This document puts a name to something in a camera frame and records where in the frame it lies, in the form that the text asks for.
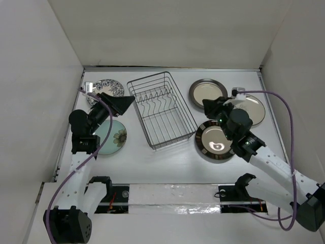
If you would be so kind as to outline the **brown rim cream plate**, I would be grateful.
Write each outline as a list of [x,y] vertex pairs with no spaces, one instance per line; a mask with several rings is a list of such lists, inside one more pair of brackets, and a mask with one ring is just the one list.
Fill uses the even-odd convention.
[[203,99],[216,100],[219,97],[227,97],[228,92],[223,84],[214,79],[199,79],[189,88],[189,98],[194,105],[203,109]]

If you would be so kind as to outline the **grey tree pattern plate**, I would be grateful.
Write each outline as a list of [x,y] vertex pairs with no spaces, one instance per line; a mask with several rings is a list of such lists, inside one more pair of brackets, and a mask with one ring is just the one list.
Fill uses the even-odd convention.
[[246,100],[237,105],[237,108],[245,110],[249,118],[252,120],[252,125],[260,124],[266,115],[266,110],[263,103],[252,95],[246,95]]

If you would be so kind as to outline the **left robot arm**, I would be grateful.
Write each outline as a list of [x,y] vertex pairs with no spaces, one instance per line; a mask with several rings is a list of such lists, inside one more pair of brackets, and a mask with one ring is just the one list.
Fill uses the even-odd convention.
[[101,201],[113,197],[108,176],[90,176],[99,150],[108,140],[95,131],[105,121],[123,115],[134,96],[113,97],[106,93],[84,95],[97,100],[89,113],[74,110],[69,115],[72,132],[72,156],[67,177],[62,181],[45,210],[43,221],[51,243],[88,243],[91,218]]

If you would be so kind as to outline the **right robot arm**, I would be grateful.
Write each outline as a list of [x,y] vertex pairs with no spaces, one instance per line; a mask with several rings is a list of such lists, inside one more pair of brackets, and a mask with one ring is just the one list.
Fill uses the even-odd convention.
[[276,190],[246,173],[235,183],[235,195],[241,200],[248,197],[261,198],[279,208],[291,212],[295,220],[305,229],[315,232],[324,223],[324,184],[320,184],[298,171],[276,156],[269,147],[251,132],[252,120],[248,113],[235,108],[245,96],[235,99],[219,97],[203,100],[207,118],[219,123],[225,137],[230,140],[233,152],[244,161],[259,168],[278,184]]

